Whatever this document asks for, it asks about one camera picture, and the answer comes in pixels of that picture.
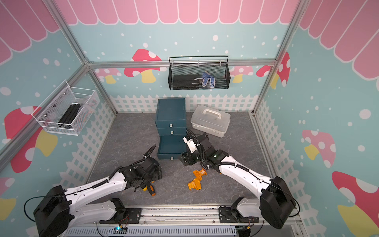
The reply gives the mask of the orange cookie packet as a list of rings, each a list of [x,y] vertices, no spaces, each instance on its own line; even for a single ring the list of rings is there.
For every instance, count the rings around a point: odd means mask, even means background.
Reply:
[[[201,169],[201,170],[195,170],[193,174],[196,179],[201,181],[203,176],[207,175],[207,172],[204,169]]]
[[[201,180],[198,178],[195,178],[191,182],[188,183],[188,189],[189,190],[201,190]]]

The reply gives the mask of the teal three-drawer cabinet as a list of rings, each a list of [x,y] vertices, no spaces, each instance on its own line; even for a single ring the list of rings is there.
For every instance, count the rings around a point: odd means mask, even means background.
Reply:
[[[155,124],[159,133],[158,158],[177,160],[187,146],[183,138],[187,133],[186,101],[184,98],[158,100]]]

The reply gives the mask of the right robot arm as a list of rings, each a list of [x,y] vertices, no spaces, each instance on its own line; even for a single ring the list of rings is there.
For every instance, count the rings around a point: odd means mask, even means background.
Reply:
[[[259,199],[255,202],[239,197],[232,206],[219,207],[220,217],[226,221],[242,223],[261,218],[272,227],[281,229],[292,217],[292,211],[300,207],[282,178],[261,175],[239,163],[229,153],[216,150],[206,133],[195,134],[188,129],[183,141],[188,147],[179,159],[183,165],[199,163],[203,171],[215,170],[237,181]]]

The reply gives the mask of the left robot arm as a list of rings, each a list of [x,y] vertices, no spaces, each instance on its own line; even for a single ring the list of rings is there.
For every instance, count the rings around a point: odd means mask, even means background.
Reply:
[[[119,198],[96,201],[129,188],[140,188],[155,196],[152,183],[162,178],[162,170],[151,156],[154,149],[152,146],[141,160],[120,166],[105,178],[73,188],[51,188],[33,212],[38,235],[57,237],[69,228],[90,222],[116,224],[118,231],[126,224],[138,224],[140,208],[126,208]]]

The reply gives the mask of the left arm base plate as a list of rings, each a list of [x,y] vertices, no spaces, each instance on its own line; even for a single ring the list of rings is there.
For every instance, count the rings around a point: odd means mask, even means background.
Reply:
[[[141,208],[121,208],[109,219],[100,220],[100,224],[139,224]]]

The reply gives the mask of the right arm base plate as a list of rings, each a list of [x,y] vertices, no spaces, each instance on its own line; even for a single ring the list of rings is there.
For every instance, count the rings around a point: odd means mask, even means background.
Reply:
[[[221,205],[218,208],[219,211],[219,221],[220,223],[246,223],[255,224],[259,223],[258,217],[243,217],[237,212],[236,208],[226,207]]]

